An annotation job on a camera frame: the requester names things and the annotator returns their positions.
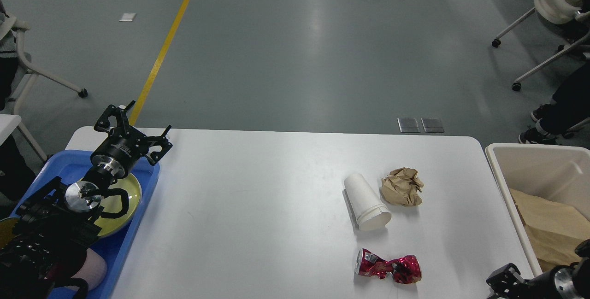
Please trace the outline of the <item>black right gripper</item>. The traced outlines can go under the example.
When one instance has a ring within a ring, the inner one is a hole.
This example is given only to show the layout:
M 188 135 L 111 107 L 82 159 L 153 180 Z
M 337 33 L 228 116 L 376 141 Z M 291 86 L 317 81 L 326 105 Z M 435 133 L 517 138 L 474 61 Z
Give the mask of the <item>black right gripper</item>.
M 573 276 L 572 267 L 560 266 L 525 280 L 516 265 L 506 264 L 493 271 L 485 282 L 490 288 L 489 297 L 573 299 Z

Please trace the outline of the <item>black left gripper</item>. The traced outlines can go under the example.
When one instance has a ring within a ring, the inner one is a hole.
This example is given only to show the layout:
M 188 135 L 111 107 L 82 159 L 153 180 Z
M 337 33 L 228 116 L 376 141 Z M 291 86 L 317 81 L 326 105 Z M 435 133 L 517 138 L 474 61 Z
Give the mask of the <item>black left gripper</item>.
M 150 165 L 156 165 L 171 150 L 173 144 L 168 139 L 172 126 L 156 136 L 133 136 L 127 112 L 135 101 L 126 106 L 109 105 L 99 116 L 94 131 L 107 133 L 108 138 L 91 154 L 91 180 L 115 180 L 125 178 L 140 158 Z

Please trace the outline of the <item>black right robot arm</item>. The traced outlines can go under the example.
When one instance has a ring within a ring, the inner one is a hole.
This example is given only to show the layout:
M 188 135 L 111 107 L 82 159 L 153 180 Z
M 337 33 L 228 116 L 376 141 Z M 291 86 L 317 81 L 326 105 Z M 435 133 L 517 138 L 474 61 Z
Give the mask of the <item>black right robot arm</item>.
M 513 263 L 492 272 L 485 281 L 489 299 L 588 299 L 590 297 L 590 241 L 584 240 L 575 253 L 581 261 L 558 265 L 532 278 L 522 278 Z

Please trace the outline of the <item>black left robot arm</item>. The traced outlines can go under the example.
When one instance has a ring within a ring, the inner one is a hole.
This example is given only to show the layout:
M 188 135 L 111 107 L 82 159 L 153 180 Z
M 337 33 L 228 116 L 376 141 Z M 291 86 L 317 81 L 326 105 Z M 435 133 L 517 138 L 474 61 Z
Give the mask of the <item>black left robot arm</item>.
M 155 166 L 172 148 L 171 126 L 147 135 L 130 124 L 127 114 L 134 105 L 109 105 L 96 120 L 94 131 L 106 136 L 90 154 L 84 175 L 71 183 L 61 175 L 37 182 L 4 220 L 3 299 L 48 299 L 63 287 L 74 288 L 74 299 L 87 298 L 91 281 L 78 273 L 91 247 L 124 228 L 141 206 L 139 182 L 124 181 L 139 162 Z

